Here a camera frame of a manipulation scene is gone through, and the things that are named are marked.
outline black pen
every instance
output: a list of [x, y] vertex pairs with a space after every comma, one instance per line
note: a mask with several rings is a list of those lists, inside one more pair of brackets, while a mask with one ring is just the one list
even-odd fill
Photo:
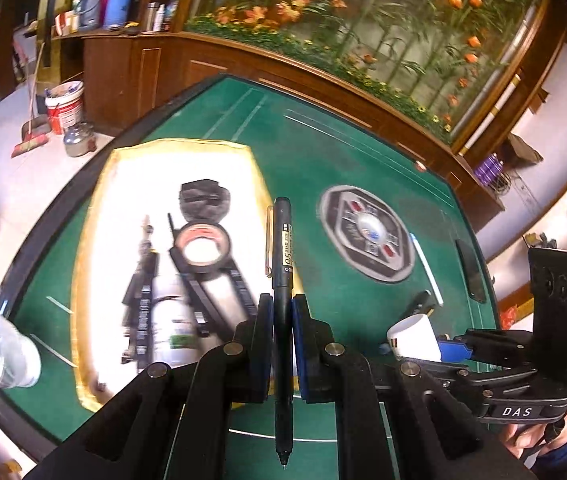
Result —
[[275, 310], [275, 449], [282, 466], [292, 452], [292, 212], [285, 197], [273, 208]]

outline glass panel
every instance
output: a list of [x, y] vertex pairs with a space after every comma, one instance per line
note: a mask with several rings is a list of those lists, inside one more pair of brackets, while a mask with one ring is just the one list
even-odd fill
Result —
[[187, 30], [337, 75], [450, 143], [533, 1], [198, 0]]

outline human hand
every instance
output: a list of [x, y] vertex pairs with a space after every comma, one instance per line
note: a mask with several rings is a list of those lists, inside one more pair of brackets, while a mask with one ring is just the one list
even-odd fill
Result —
[[[508, 424], [504, 426], [503, 430], [499, 434], [499, 440], [503, 442], [503, 445], [508, 451], [510, 451], [510, 453], [517, 458], [520, 458], [524, 449], [534, 447], [535, 444], [537, 444], [537, 442], [543, 437], [546, 424], [535, 424], [534, 426], [526, 428], [526, 430], [521, 432], [521, 434], [516, 435], [518, 429], [519, 426], [517, 424]], [[558, 449], [564, 444], [567, 444], [567, 414], [564, 429], [555, 440], [541, 448], [539, 456], [545, 455], [553, 449]]]

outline green felt surface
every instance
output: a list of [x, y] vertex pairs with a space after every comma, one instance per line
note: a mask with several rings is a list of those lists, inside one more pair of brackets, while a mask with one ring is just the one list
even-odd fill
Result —
[[[189, 102], [145, 140], [166, 137], [233, 140], [250, 146], [270, 195], [291, 199], [295, 264], [312, 315], [330, 323], [338, 341], [377, 358], [388, 327], [416, 293], [431, 288], [418, 258], [409, 277], [396, 284], [375, 282], [342, 260], [317, 217], [321, 194], [340, 184], [377, 195], [419, 239], [444, 301], [431, 316], [436, 333], [495, 327], [492, 306], [471, 300], [465, 288], [454, 240], [471, 244], [471, 234], [451, 189], [434, 175], [417, 172], [412, 161], [374, 137], [303, 102], [231, 78]], [[23, 333], [34, 333], [67, 358], [68, 315], [46, 297], [70, 303], [85, 213], [83, 207], [55, 242], [13, 319]], [[32, 388], [6, 392], [34, 421], [63, 439], [90, 412], [78, 403], [71, 368], [39, 348], [40, 381]], [[271, 408], [266, 404], [233, 410], [230, 427], [272, 435]], [[295, 438], [334, 439], [332, 405], [307, 406], [295, 399]], [[227, 478], [283, 475], [268, 438], [231, 433], [227, 451]], [[296, 442], [286, 475], [336, 478], [336, 453], [334, 443]]]

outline white floor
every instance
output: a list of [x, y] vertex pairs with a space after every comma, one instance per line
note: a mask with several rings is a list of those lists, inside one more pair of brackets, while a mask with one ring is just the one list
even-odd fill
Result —
[[[22, 85], [0, 102], [0, 283], [37, 219], [93, 155], [70, 158], [64, 152], [62, 138], [49, 134], [44, 146], [10, 158], [26, 120], [28, 92]], [[110, 139], [98, 135], [98, 148]], [[11, 458], [19, 462], [24, 473], [34, 466], [0, 430], [0, 462]]]

